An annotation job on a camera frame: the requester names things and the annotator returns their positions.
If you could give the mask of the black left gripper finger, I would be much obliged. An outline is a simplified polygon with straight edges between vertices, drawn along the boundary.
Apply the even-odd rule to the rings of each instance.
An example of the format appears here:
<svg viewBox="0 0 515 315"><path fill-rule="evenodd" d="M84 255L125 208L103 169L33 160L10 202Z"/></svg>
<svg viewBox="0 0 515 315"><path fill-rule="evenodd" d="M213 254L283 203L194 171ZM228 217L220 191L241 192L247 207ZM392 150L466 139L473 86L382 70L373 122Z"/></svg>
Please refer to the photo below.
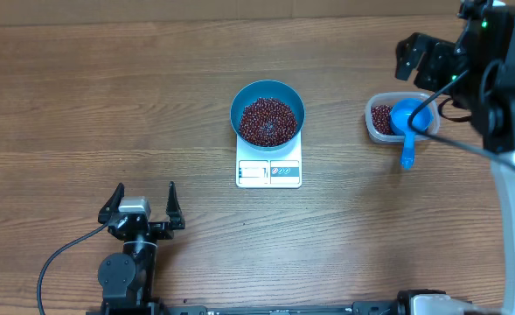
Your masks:
<svg viewBox="0 0 515 315"><path fill-rule="evenodd" d="M112 215L118 212L118 207L124 197L125 186L123 183L119 183L115 188L112 196L108 199L105 205L101 208L98 213L98 222L100 224L106 224L110 221Z"/></svg>
<svg viewBox="0 0 515 315"><path fill-rule="evenodd" d="M171 230L185 229L185 220L177 199L177 190L173 181L169 184L169 196L166 206L166 214L169 217Z"/></svg>

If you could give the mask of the white digital kitchen scale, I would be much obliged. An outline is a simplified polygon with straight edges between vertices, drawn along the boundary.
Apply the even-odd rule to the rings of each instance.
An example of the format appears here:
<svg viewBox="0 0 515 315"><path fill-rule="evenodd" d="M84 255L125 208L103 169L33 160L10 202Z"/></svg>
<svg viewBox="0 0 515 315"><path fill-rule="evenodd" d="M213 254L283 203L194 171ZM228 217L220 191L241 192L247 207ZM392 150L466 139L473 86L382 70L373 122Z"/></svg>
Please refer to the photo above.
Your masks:
<svg viewBox="0 0 515 315"><path fill-rule="evenodd" d="M237 137L235 182L240 188L297 189L303 183L302 135L275 149Z"/></svg>

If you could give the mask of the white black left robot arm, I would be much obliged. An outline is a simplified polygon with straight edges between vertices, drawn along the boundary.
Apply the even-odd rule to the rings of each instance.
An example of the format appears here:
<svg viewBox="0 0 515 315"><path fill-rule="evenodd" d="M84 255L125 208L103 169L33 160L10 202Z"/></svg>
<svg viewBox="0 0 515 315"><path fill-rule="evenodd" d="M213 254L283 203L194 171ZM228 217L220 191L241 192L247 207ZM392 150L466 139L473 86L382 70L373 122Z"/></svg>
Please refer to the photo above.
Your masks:
<svg viewBox="0 0 515 315"><path fill-rule="evenodd" d="M162 299L152 296L157 243L171 240L185 229L176 186L169 183L167 221L150 220L150 203L144 197L127 197L119 184L101 208L98 222L119 241L122 252L108 255L98 269L102 288L100 314L167 314Z"/></svg>

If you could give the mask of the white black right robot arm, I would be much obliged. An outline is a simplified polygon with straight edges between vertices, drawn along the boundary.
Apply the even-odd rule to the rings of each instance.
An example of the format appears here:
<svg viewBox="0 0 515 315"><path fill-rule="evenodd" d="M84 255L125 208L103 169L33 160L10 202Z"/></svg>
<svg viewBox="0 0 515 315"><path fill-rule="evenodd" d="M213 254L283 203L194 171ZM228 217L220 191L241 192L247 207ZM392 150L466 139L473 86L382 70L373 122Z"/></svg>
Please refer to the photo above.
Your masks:
<svg viewBox="0 0 515 315"><path fill-rule="evenodd" d="M414 33L396 46L396 72L434 98L447 95L470 112L480 148L434 136L434 140L491 161L500 201L505 253L505 294L497 314L515 314L515 6L463 1L465 26L455 42Z"/></svg>

